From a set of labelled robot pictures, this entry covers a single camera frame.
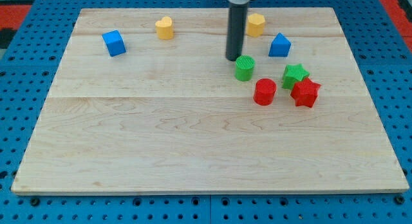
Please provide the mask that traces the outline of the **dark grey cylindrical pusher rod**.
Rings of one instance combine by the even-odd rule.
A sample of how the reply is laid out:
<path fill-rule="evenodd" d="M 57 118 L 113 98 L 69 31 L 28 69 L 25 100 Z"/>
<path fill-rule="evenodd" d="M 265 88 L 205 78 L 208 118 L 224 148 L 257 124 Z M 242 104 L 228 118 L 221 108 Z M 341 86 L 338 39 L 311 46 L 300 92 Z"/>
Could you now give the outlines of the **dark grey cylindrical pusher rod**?
<path fill-rule="evenodd" d="M 229 3 L 225 57 L 235 61 L 241 56 L 246 28 L 248 3 Z"/>

